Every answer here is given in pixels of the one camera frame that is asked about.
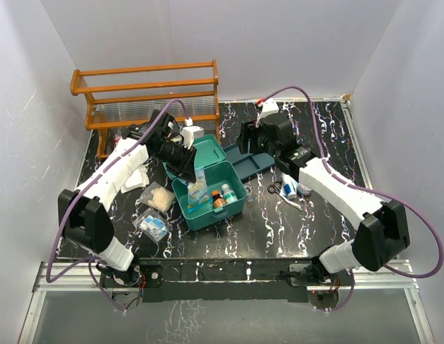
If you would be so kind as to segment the blue-white swab bag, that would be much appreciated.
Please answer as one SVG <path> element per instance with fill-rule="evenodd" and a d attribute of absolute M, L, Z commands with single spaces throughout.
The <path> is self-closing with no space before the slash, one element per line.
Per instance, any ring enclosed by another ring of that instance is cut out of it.
<path fill-rule="evenodd" d="M 196 182 L 188 184 L 188 210 L 194 211 L 209 200 L 204 167 L 195 169 Z"/>

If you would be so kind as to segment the bag of cotton balls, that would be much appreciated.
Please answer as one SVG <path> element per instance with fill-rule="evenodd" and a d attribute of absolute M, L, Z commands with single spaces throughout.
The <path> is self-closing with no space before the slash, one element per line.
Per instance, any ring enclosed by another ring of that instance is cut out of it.
<path fill-rule="evenodd" d="M 140 203 L 162 213 L 166 213 L 175 200 L 175 194 L 156 181 L 152 182 L 140 195 Z"/>

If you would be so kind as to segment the brown bottle orange cap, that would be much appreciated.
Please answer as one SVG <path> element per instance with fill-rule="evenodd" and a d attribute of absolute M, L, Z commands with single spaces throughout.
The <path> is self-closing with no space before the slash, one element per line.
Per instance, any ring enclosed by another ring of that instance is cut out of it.
<path fill-rule="evenodd" d="M 212 201 L 213 201 L 213 207 L 215 209 L 221 208 L 223 206 L 226 205 L 226 200 L 224 199 L 224 197 L 220 194 L 219 191 L 217 190 L 213 190 L 211 192 L 211 197 L 212 197 Z"/>

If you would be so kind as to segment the white bottle green label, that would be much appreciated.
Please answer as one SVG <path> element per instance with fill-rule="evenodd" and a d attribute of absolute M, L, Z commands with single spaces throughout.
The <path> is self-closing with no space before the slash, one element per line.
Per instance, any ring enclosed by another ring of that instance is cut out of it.
<path fill-rule="evenodd" d="M 236 196 L 236 193 L 234 192 L 234 190 L 230 187 L 229 184 L 225 183 L 221 186 L 222 192 L 223 192 L 223 197 L 226 201 L 227 204 L 232 204 L 235 203 L 238 198 Z"/>

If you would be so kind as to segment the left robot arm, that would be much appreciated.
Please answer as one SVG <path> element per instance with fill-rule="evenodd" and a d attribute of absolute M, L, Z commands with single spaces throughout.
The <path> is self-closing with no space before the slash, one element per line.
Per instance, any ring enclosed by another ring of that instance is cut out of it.
<path fill-rule="evenodd" d="M 75 190 L 63 190 L 59 195 L 62 236 L 115 269 L 116 278 L 124 285 L 136 284 L 141 269 L 132 263 L 134 254 L 115 237 L 108 215 L 111 203 L 149 158 L 164 163 L 175 177 L 195 182 L 193 141 L 193 121 L 186 118 L 180 127 L 173 116 L 163 111 L 154 111 L 149 123 L 131 125 L 91 177 Z"/>

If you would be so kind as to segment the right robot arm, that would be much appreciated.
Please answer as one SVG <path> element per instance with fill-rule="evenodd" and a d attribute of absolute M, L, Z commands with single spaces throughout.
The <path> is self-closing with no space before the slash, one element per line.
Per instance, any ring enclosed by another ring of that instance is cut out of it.
<path fill-rule="evenodd" d="M 307 267 L 310 279 L 326 285 L 347 269 L 364 267 L 376 272 L 410 246 L 405 207 L 358 190 L 325 165 L 316 145 L 297 142 L 286 114 L 242 123 L 237 144 L 242 153 L 269 154 L 280 171 L 318 193 L 355 229 L 354 239 L 312 258 Z"/>

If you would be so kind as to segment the teal medicine kit box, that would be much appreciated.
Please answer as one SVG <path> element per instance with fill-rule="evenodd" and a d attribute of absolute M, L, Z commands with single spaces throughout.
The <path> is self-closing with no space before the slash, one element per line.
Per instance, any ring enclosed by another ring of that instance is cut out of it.
<path fill-rule="evenodd" d="M 204 167 L 209 200 L 194 211 L 189 211 L 189 183 L 175 177 L 170 172 L 167 172 L 167 174 L 173 180 L 171 186 L 188 228 L 197 231 L 241 213 L 246 200 L 246 191 L 233 165 L 226 160 L 225 152 L 213 135 L 205 135 L 195 140 L 193 146 L 197 150 L 194 166 L 195 168 Z M 229 184 L 234 190 L 238 200 L 235 203 L 226 204 L 221 208 L 215 209 L 211 192 L 217 190 L 223 196 L 221 186 L 225 183 Z"/>

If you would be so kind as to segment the blue-grey divided tray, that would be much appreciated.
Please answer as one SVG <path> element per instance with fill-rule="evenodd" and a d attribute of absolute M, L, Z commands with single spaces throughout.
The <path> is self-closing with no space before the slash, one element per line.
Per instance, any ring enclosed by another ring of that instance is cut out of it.
<path fill-rule="evenodd" d="M 242 183 L 276 164 L 275 160 L 267 153 L 241 154 L 236 144 L 223 148 L 223 151 L 226 154 L 226 160 L 233 165 Z"/>

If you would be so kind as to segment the white gauze pad packet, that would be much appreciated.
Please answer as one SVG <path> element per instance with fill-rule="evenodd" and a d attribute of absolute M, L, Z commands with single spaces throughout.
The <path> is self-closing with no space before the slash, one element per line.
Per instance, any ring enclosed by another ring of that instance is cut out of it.
<path fill-rule="evenodd" d="M 127 192 L 137 188 L 146 187 L 150 183 L 147 172 L 148 169 L 146 166 L 139 166 L 128 178 L 128 180 L 126 180 L 121 188 L 121 192 L 126 194 Z"/>

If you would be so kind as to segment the bag of blue-white packets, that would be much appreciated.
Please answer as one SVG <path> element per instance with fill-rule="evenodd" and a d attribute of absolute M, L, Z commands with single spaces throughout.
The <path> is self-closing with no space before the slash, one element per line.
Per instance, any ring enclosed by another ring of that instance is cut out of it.
<path fill-rule="evenodd" d="M 172 226 L 154 208 L 144 211 L 134 220 L 133 226 L 155 244 L 159 244 L 173 230 Z"/>

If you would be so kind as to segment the black scissors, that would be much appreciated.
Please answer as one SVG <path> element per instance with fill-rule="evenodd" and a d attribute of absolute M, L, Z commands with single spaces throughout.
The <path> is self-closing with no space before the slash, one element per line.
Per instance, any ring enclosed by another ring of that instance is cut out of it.
<path fill-rule="evenodd" d="M 268 185 L 267 191 L 270 194 L 280 194 L 281 193 L 282 184 L 280 181 L 275 181 L 272 184 Z"/>

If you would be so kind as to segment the white-blue ointment tube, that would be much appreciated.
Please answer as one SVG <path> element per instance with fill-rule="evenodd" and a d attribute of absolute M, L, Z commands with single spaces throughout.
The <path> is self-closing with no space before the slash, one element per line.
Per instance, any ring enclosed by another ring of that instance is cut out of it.
<path fill-rule="evenodd" d="M 281 190 L 280 194 L 288 200 L 294 200 L 296 194 L 297 182 L 288 174 L 281 174 Z"/>

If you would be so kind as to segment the clear round container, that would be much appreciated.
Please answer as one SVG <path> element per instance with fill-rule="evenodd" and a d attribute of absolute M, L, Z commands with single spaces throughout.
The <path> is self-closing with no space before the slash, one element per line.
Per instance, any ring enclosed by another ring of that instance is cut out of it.
<path fill-rule="evenodd" d="M 302 183 L 298 183 L 296 186 L 296 192 L 302 196 L 310 196 L 313 190 Z"/>

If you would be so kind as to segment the wooden orange shelf rack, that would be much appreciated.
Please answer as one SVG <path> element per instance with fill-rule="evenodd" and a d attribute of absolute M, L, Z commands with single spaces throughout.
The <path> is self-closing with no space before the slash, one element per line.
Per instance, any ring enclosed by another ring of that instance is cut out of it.
<path fill-rule="evenodd" d="M 206 133 L 220 138 L 218 64 L 207 62 L 123 67 L 103 70 L 75 70 L 69 84 L 72 95 L 87 102 L 85 127 L 98 133 L 97 156 L 109 156 L 116 128 L 143 124 L 154 110 L 173 99 L 168 112 L 183 123 L 190 116 Z"/>

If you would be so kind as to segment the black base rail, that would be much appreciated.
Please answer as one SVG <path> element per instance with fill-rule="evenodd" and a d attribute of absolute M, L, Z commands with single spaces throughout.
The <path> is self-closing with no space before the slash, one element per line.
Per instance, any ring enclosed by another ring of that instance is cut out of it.
<path fill-rule="evenodd" d="M 337 293 L 351 285 L 340 272 L 328 283 L 307 276 L 306 258 L 142 259 L 143 302 L 287 300 L 308 302 L 312 291 Z"/>

